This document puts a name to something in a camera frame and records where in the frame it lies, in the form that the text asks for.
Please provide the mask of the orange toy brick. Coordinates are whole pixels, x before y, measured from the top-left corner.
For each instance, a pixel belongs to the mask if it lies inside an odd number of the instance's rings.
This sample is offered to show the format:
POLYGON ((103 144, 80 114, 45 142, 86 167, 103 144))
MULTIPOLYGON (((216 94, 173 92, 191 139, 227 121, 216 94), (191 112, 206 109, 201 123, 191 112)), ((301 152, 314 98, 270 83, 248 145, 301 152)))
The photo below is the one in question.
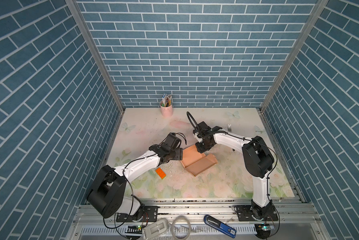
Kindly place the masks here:
POLYGON ((157 175, 163 180, 166 177, 165 172, 161 169, 161 168, 157 168, 155 170, 155 172, 157 173, 157 175))

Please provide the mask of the orange paper box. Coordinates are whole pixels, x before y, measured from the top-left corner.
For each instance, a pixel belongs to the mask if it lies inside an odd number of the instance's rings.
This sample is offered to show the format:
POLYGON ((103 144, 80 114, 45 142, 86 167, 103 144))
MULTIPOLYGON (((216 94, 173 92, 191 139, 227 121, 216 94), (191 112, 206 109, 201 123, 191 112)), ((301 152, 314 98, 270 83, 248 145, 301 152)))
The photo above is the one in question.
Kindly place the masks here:
POLYGON ((218 163, 213 154, 199 153, 196 146, 192 145, 183 150, 182 166, 187 172, 196 177, 218 163))

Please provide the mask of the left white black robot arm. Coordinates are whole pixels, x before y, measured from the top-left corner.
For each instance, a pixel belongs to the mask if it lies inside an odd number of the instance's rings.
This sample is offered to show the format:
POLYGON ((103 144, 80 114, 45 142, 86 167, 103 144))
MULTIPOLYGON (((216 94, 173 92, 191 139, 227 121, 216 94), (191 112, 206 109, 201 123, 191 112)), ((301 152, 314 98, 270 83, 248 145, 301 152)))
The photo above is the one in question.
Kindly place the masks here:
POLYGON ((126 186, 149 170, 182 160, 181 143, 176 133, 169 133, 160 144, 150 146, 137 159, 114 168, 109 165, 102 167, 88 190, 87 201, 105 219, 115 214, 126 214, 138 220, 143 215, 144 204, 134 194, 125 196, 126 186))

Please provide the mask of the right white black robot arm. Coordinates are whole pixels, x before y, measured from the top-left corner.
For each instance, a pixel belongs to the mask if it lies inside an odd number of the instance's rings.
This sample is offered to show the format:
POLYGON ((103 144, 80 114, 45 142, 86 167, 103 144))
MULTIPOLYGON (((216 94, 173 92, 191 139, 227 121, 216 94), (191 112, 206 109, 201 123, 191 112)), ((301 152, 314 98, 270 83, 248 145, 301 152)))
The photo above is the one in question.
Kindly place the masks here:
POLYGON ((272 211, 269 176, 273 169, 274 157, 263 138, 251 139, 227 132, 221 127, 209 127, 205 122, 193 125, 199 153, 209 151, 215 145, 224 145, 242 153, 244 164, 253 177, 252 216, 256 220, 266 218, 272 211))

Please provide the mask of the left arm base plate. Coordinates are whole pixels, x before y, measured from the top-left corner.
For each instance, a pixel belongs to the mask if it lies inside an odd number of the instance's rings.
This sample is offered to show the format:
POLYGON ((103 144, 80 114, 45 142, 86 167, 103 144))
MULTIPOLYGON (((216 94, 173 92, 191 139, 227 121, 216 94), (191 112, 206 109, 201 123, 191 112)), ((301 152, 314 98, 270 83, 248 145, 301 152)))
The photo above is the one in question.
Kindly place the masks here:
POLYGON ((117 223, 144 222, 154 223, 157 221, 158 206, 141 206, 133 215, 117 214, 117 223))

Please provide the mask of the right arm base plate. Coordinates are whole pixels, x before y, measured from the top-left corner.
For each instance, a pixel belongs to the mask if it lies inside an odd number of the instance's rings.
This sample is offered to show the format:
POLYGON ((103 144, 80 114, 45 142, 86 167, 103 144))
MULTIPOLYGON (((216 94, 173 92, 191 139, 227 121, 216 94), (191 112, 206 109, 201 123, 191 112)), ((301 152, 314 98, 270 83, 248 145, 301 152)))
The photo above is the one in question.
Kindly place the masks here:
POLYGON ((261 208, 254 204, 251 205, 235 205, 233 206, 234 212, 237 214, 240 222, 248 221, 278 221, 279 215, 276 208, 272 204, 261 208))

